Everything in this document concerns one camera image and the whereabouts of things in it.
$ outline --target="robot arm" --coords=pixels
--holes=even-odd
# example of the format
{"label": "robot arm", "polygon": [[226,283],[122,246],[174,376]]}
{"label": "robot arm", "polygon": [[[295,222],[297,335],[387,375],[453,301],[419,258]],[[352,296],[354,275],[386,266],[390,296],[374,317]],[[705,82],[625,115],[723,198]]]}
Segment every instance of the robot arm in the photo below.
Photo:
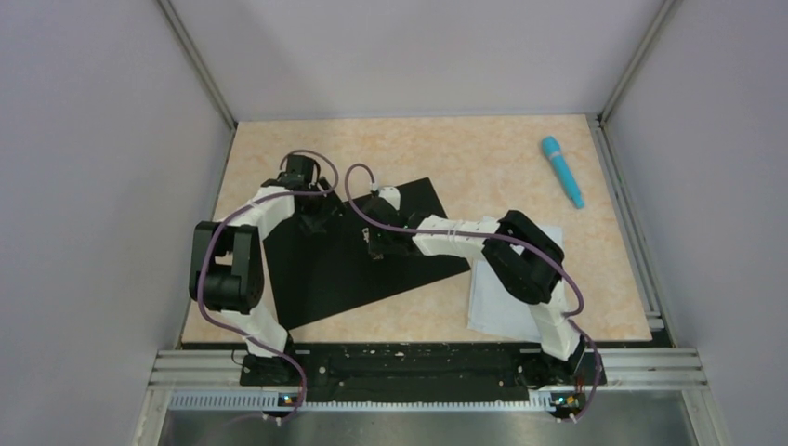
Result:
{"label": "robot arm", "polygon": [[[328,190],[328,182],[320,175],[318,164],[309,157],[289,155],[286,167],[276,179],[262,184],[249,203],[287,191]],[[244,330],[261,343],[284,351],[288,333],[277,323],[265,305],[259,305],[263,295],[264,275],[260,243],[274,228],[287,218],[296,216],[299,226],[307,234],[324,231],[322,223],[334,215],[341,215],[343,204],[331,192],[325,196],[302,197],[284,195],[254,204],[237,216],[217,240],[211,253],[204,282],[204,303],[207,309],[218,312],[233,325]],[[204,221],[194,230],[191,251],[189,291],[197,300],[197,278],[200,275],[208,243],[219,226],[218,222]],[[231,265],[217,263],[222,256],[232,256]],[[246,339],[249,352],[262,358],[273,355]]]}
{"label": "robot arm", "polygon": [[552,267],[527,250],[518,254],[509,243],[500,240],[454,235],[475,232],[512,236],[536,246],[560,264],[564,258],[561,248],[521,212],[509,211],[498,221],[460,221],[418,214],[405,219],[399,209],[399,192],[386,187],[381,188],[362,210],[372,219],[391,226],[440,233],[403,234],[370,227],[369,249],[374,258],[389,254],[447,255],[486,261],[506,290],[528,304],[542,336],[542,351],[561,361],[574,353],[580,335],[564,316],[569,310],[566,298],[552,296],[552,290],[561,279]]}
{"label": "robot arm", "polygon": [[[327,181],[320,177],[317,163],[311,158],[290,155],[286,162],[279,176],[263,183],[250,203],[287,191],[329,189]],[[552,290],[560,280],[556,271],[528,251],[518,254],[508,243],[452,235],[457,231],[467,231],[513,236],[536,246],[560,264],[564,257],[563,251],[522,213],[509,211],[498,221],[467,222],[438,216],[413,215],[405,218],[399,209],[399,191],[396,188],[382,188],[363,210],[372,219],[392,226],[440,230],[441,233],[412,235],[370,227],[368,243],[373,257],[449,255],[485,260],[490,263],[506,290],[529,305],[542,335],[545,353],[566,361],[577,349],[580,337],[563,316],[568,310],[567,302],[563,297],[552,296]],[[309,235],[324,231],[322,224],[331,216],[341,215],[343,211],[342,201],[331,192],[325,196],[279,196],[256,204],[237,216],[219,234],[216,248],[211,253],[204,281],[206,308],[220,313],[263,344],[284,351],[289,338],[287,331],[274,320],[265,305],[259,305],[264,288],[260,243],[287,218],[297,217],[299,226]],[[208,243],[218,225],[218,222],[204,221],[195,228],[189,287],[193,300],[196,300],[197,279]],[[230,265],[217,263],[217,258],[227,255],[232,256]],[[255,356],[273,356],[248,339],[246,344],[249,352]]]}

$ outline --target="pen cap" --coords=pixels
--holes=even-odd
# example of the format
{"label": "pen cap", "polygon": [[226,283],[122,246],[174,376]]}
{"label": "pen cap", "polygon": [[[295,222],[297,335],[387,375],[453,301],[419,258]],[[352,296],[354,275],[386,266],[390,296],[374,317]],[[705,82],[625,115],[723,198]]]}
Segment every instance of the pen cap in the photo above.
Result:
{"label": "pen cap", "polygon": [[542,139],[542,151],[545,153],[545,156],[549,158],[553,153],[561,152],[561,146],[559,146],[555,138],[547,137]]}

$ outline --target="black sheet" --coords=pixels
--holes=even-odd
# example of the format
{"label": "black sheet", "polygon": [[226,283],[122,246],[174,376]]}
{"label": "black sheet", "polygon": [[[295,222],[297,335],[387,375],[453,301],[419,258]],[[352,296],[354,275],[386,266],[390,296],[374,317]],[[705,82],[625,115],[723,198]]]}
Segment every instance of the black sheet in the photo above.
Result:
{"label": "black sheet", "polygon": [[[401,211],[446,217],[429,178],[399,186]],[[354,199],[361,207],[370,196]],[[263,242],[269,283],[279,324],[291,330],[349,309],[470,270],[452,256],[385,256],[372,260],[362,220],[347,206],[327,233],[305,236],[294,218],[282,222]]]}

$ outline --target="cable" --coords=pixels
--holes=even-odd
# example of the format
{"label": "cable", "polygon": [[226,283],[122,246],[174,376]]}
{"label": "cable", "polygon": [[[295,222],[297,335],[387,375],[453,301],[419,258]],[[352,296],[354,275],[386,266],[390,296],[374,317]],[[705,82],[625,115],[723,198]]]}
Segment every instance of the cable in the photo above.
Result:
{"label": "cable", "polygon": [[245,332],[244,330],[241,330],[240,328],[233,327],[232,325],[228,325],[228,324],[226,324],[226,323],[224,323],[222,321],[217,321],[216,319],[212,318],[211,315],[208,314],[207,309],[205,309],[204,287],[205,287],[205,274],[208,272],[208,266],[211,263],[211,258],[213,256],[214,248],[217,245],[217,240],[219,238],[219,235],[229,225],[229,223],[233,219],[235,219],[238,216],[242,215],[244,212],[250,210],[253,205],[264,203],[267,200],[273,200],[275,198],[282,198],[282,197],[289,197],[289,196],[326,195],[326,194],[329,194],[329,193],[333,192],[336,189],[336,186],[339,185],[339,171],[336,170],[336,166],[334,165],[334,163],[331,162],[331,160],[329,160],[325,156],[317,153],[316,151],[309,151],[309,150],[291,151],[290,153],[288,153],[288,155],[292,155],[292,154],[295,154],[295,153],[308,153],[310,155],[314,155],[314,156],[317,156],[317,157],[321,158],[326,164],[328,164],[329,167],[331,167],[331,170],[334,171],[334,184],[331,186],[331,188],[329,188],[328,190],[322,190],[322,191],[288,190],[288,191],[285,191],[285,192],[272,193],[271,195],[265,196],[265,197],[263,197],[263,198],[261,198],[259,200],[255,200],[254,202],[252,202],[253,204],[251,204],[251,203],[247,204],[247,205],[242,206],[241,208],[233,211],[230,215],[227,216],[227,218],[225,218],[224,220],[222,220],[219,223],[219,226],[217,227],[217,230],[214,232],[213,237],[211,237],[211,241],[208,243],[208,248],[205,251],[205,258],[203,259],[203,266],[200,269],[200,275],[197,278],[197,308],[200,310],[200,314],[203,315],[203,318],[206,321],[214,324],[215,326],[217,326],[219,328],[223,328],[225,330],[229,330],[229,331],[231,331],[231,332],[233,332],[233,333],[235,333],[237,335],[240,335],[243,338],[249,339],[249,342],[251,342],[252,344],[254,344],[254,345],[266,350],[267,352],[269,352],[269,353],[271,353],[273,355],[276,355],[276,356],[279,356],[279,357],[283,358],[285,361],[287,361],[291,365],[293,365],[293,367],[295,367],[295,369],[298,371],[298,374],[301,375],[301,384],[300,384],[299,390],[298,390],[298,398],[295,400],[295,404],[293,405],[293,410],[289,414],[287,414],[284,418],[282,418],[282,423],[288,421],[293,415],[295,415],[296,412],[298,411],[298,408],[301,407],[301,405],[304,403],[304,399],[307,396],[307,374],[304,372],[304,369],[298,364],[298,362],[296,362],[296,360],[294,358],[292,358],[291,356],[289,356],[289,355],[285,354],[284,352],[281,352],[281,351],[279,351],[279,350],[277,350],[275,348],[271,348],[271,347],[263,344],[262,342],[258,341],[257,339],[254,339],[247,332]]}
{"label": "cable", "polygon": [[[353,202],[352,196],[350,195],[350,174],[353,172],[354,169],[357,169],[357,168],[361,168],[361,169],[366,170],[367,173],[370,176],[370,182],[372,184],[377,184],[377,183],[375,181],[374,173],[372,172],[372,169],[368,165],[366,165],[364,163],[355,163],[354,165],[352,165],[351,167],[348,168],[347,172],[345,172],[345,194],[348,196],[348,203],[350,204],[350,207],[353,208],[353,211],[355,211],[356,214],[358,214],[359,217],[361,217],[362,220],[366,221],[370,225],[377,226],[378,228],[380,228],[382,230],[390,230],[392,232],[401,232],[401,233],[405,233],[405,234],[435,234],[435,235],[445,235],[446,234],[446,230],[418,230],[418,229],[412,229],[412,228],[398,228],[396,226],[387,225],[385,223],[381,223],[379,221],[373,220],[372,218],[369,218],[366,214],[364,214],[362,212],[362,210],[358,207],[358,205],[355,204],[355,202]],[[524,249],[534,253],[539,258],[544,260],[544,262],[547,263],[547,265],[552,267],[558,274],[560,274],[560,276],[564,279],[564,281],[566,281],[566,283],[569,284],[570,288],[572,289],[574,294],[577,296],[577,308],[575,310],[573,310],[573,311],[567,311],[567,312],[563,313],[563,315],[565,317],[567,317],[567,318],[572,317],[572,316],[577,316],[578,314],[583,312],[583,310],[585,309],[585,300],[583,299],[583,293],[581,293],[580,287],[577,286],[577,283],[574,282],[574,280],[564,270],[564,268],[561,267],[561,265],[556,263],[556,261],[554,261],[547,254],[542,252],[536,246],[533,246],[530,243],[526,243],[526,242],[524,242],[524,241],[522,241],[520,239],[516,239],[514,237],[511,237],[511,236],[508,236],[508,235],[504,235],[504,234],[490,234],[490,233],[467,232],[467,231],[463,231],[463,230],[457,230],[457,231],[453,231],[452,235],[460,236],[460,237],[474,237],[474,238],[482,238],[482,239],[496,239],[496,240],[500,240],[500,241],[503,241],[503,242],[506,242],[506,243],[509,243],[509,244],[515,244],[515,245],[518,245],[518,246],[522,246]],[[574,419],[573,419],[573,421],[576,423],[576,422],[580,421],[580,419],[585,415],[586,409],[591,404],[591,400],[594,398],[594,395],[597,394],[597,386],[599,385],[599,380],[601,378],[602,359],[599,356],[599,352],[597,350],[597,344],[594,343],[594,340],[591,339],[591,337],[588,336],[588,334],[586,334],[583,330],[581,330],[580,327],[577,326],[577,324],[574,321],[568,319],[568,322],[571,325],[571,327],[574,330],[577,331],[577,333],[579,333],[582,337],[585,338],[585,340],[588,342],[588,345],[591,348],[594,349],[594,359],[595,359],[595,369],[596,369],[595,373],[594,373],[594,384],[591,387],[591,391],[588,394],[588,398],[586,400],[585,406],[577,414],[577,416],[575,416]]]}
{"label": "cable", "polygon": [[240,365],[240,366],[242,366],[242,367],[243,367],[243,364],[242,364],[241,362],[237,362],[237,361],[235,360],[235,348],[234,348],[234,349],[232,350],[232,352],[230,353],[230,361],[232,361],[232,363],[233,363],[233,364],[235,364],[235,365]]}

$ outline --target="metal frame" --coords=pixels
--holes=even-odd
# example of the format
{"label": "metal frame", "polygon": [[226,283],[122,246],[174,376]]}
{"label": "metal frame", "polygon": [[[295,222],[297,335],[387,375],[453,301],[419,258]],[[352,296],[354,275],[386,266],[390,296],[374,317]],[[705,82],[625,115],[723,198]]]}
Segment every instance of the metal frame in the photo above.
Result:
{"label": "metal frame", "polygon": [[667,22],[673,17],[680,4],[681,0],[663,1],[662,6],[660,7],[659,11],[657,11],[656,17],[654,17],[654,20],[651,21],[651,25],[649,26],[648,30],[646,30],[643,38],[640,40],[640,45],[638,45],[635,49],[635,54],[632,55],[632,58],[626,65],[624,74],[622,74],[621,79],[619,79],[618,83],[616,83],[611,96],[608,98],[608,101],[605,102],[605,106],[599,113],[599,121],[601,122],[602,126],[610,121],[615,109],[618,107],[618,104],[624,97],[627,88],[632,84],[632,81],[640,71],[640,67],[642,67],[643,62],[648,57],[651,49],[654,47],[654,44],[656,44],[660,34],[662,34],[665,24],[667,24]]}
{"label": "metal frame", "polygon": [[[167,24],[184,51],[205,93],[225,123],[237,127],[230,109],[223,99],[213,76],[204,64],[199,51],[191,40],[170,0],[155,0]],[[624,236],[627,253],[636,273],[638,291],[651,330],[666,331],[673,325],[661,296],[663,288],[653,269],[650,251],[641,231],[631,201],[631,194],[621,172],[615,149],[607,134],[606,124],[631,85],[645,59],[655,45],[665,24],[680,4],[680,0],[665,0],[646,31],[642,42],[627,65],[622,78],[598,115],[587,117],[588,125],[598,151],[616,217]],[[709,391],[703,366],[694,348],[601,348],[608,384],[599,391],[680,391],[687,407],[689,422],[699,446],[729,445],[729,434]],[[231,350],[165,350],[160,351],[151,371],[148,392],[141,411],[134,444],[154,446],[164,429],[164,420],[171,401],[179,410],[266,410],[274,398],[282,393],[293,393],[294,387],[261,387],[250,391],[241,387],[239,377],[242,366],[231,358]],[[481,403],[428,407],[423,404],[378,403],[322,403],[307,402],[305,410],[316,411],[403,411],[403,410],[543,410],[545,395],[571,390],[570,387],[544,387],[533,392],[532,401],[519,404]]]}
{"label": "metal frame", "polygon": [[227,127],[230,129],[235,129],[238,126],[238,121],[232,117],[230,107],[228,107],[227,102],[224,100],[224,97],[221,94],[221,91],[219,91],[219,87],[214,80],[214,76],[211,75],[211,72],[208,71],[208,67],[205,66],[205,62],[203,61],[203,57],[200,55],[200,51],[197,50],[197,46],[195,46],[194,42],[191,40],[191,37],[186,31],[183,21],[180,20],[180,16],[177,14],[172,2],[170,0],[155,0],[155,2],[162,11],[162,16],[164,16],[164,19],[167,21],[167,25],[173,32],[175,40],[183,50],[186,60],[194,70],[194,74],[197,75],[197,79],[200,81],[200,85],[203,87],[205,94],[208,95],[209,99],[211,99],[211,103],[214,105],[214,108],[217,109],[217,112],[221,115],[221,118]]}

